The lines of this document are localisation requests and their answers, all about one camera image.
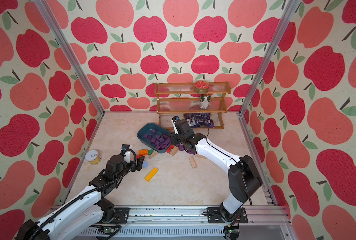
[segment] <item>floor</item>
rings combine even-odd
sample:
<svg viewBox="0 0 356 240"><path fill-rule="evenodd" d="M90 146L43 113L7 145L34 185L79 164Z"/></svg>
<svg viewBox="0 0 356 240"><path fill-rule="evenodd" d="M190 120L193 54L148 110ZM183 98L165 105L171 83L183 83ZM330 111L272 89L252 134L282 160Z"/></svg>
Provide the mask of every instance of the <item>floor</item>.
<svg viewBox="0 0 356 240"><path fill-rule="evenodd" d="M210 129L209 139L235 155L249 155L249 150L236 113L223 114L224 129ZM119 154L122 144L130 144L134 151L147 148L137 138L137 132L146 123L158 123L155 113L106 113L90 150L97 150L101 162L90 165L87 161L76 177L68 199L75 197L106 167L112 155ZM194 130L207 135L207 129ZM114 205L219 205L229 195L228 176L209 159L195 157L197 168L191 167L185 151L174 157L158 154L145 161L147 168L130 172L118 189L106 196ZM156 167L159 171L147 182L144 177ZM251 197L254 205L267 205L262 188Z"/></svg>

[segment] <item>wooden shelf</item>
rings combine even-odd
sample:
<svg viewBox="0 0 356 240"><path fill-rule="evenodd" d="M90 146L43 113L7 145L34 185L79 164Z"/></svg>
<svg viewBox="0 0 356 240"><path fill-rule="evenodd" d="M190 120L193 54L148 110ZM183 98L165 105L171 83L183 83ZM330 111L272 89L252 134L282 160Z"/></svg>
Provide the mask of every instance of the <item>wooden shelf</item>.
<svg viewBox="0 0 356 240"><path fill-rule="evenodd" d="M231 94L229 82L209 83L209 94ZM161 94L196 94L194 83L156 83L155 95Z"/></svg>
<svg viewBox="0 0 356 240"><path fill-rule="evenodd" d="M183 117L183 114L159 114L159 124L158 125L168 131L174 131L173 125L171 123L171 119L174 116L178 116L180 119L185 119ZM223 124L223 120L222 120L222 113L212 113L211 119L213 120L213 123L214 123L214 127L212 127L211 129L223 129L224 128L224 124ZM200 128L207 128L207 127L202 126L202 127L196 127L195 129L200 129Z"/></svg>
<svg viewBox="0 0 356 240"><path fill-rule="evenodd" d="M227 113L224 98L211 98L207 109L200 108L200 98L159 98L157 114Z"/></svg>

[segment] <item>canned drink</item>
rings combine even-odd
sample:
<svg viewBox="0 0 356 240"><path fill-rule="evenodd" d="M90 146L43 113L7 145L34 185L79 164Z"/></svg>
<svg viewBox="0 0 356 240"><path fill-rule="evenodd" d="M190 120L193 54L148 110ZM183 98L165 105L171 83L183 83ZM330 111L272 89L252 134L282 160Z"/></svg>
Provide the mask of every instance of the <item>canned drink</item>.
<svg viewBox="0 0 356 240"><path fill-rule="evenodd" d="M207 109L207 107L209 107L209 103L210 103L210 94L209 93L202 94L201 101L200 101L200 108Z"/></svg>

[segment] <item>wall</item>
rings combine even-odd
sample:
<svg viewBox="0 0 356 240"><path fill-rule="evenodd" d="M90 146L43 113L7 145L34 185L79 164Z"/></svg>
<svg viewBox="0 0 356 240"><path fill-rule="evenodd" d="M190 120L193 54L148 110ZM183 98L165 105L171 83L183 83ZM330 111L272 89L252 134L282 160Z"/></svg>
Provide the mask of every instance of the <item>wall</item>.
<svg viewBox="0 0 356 240"><path fill-rule="evenodd" d="M298 239L356 239L356 1L305 0L291 24L244 116Z"/></svg>
<svg viewBox="0 0 356 240"><path fill-rule="evenodd" d="M81 46L77 55L86 51L82 68L106 111L155 111L154 83L203 78L229 81L233 92L226 104L237 111L286 1L70 0L62 5L70 20L64 34Z"/></svg>
<svg viewBox="0 0 356 240"><path fill-rule="evenodd" d="M0 239L60 203L97 124L60 52L33 2L0 1Z"/></svg>

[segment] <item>black cable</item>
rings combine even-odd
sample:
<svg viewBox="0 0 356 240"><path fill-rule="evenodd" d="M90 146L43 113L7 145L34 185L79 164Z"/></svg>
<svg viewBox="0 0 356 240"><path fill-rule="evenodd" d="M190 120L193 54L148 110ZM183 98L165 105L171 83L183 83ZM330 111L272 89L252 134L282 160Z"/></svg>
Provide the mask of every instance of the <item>black cable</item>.
<svg viewBox="0 0 356 240"><path fill-rule="evenodd" d="M94 189L91 189L85 193L82 193L81 195L77 196L76 198L74 198L73 200L71 200L69 203L67 203L66 205L64 205L63 207L61 207L57 212L55 212L53 215L51 215L46 221L44 221L40 226L39 228L37 228L35 230L35 232L30 236L30 238L28 240L34 240L34 238L36 237L37 233L40 231L40 229L42 229L44 226L46 226L48 223L52 223L54 221L54 219L61 213L63 212L64 210L66 210L69 206L71 206L72 204L74 204L76 201L78 200L82 200L84 196L92 193L92 192L95 192L95 191L98 191L104 187L107 187L109 185L112 185L114 184L116 181L122 179L124 176L126 176L132 169L133 167L135 166L135 162L137 161L137 154L131 150L131 149L126 149L123 153L125 152L132 152L133 155L134 155L134 161L133 161L133 164L132 166L128 169L128 171L123 174L122 176L108 182L107 184L103 185L103 186L100 186L100 187L96 187Z"/></svg>
<svg viewBox="0 0 356 240"><path fill-rule="evenodd" d="M219 149L215 148L214 146L210 145L210 143L207 141L207 138L209 136L209 133L210 133L210 128L207 127L207 135L206 135L206 142L207 144L209 144L210 147L213 147L215 150L219 151L220 153L222 153L223 155L231 158L234 160L235 164L237 165L237 167L243 172L243 169L240 168L240 166L238 165L237 161L235 161L234 158L232 158L231 156L228 156L227 154L225 154L224 152L220 151ZM249 203L250 203L250 206L252 206L252 202L251 202L251 198L250 198L250 194L249 194L249 190L248 190L248 187L246 186L246 182L245 182L245 178L243 177L242 175L242 180L243 180L243 184L245 185L245 188L246 188L246 193L248 195L248 198L249 198Z"/></svg>

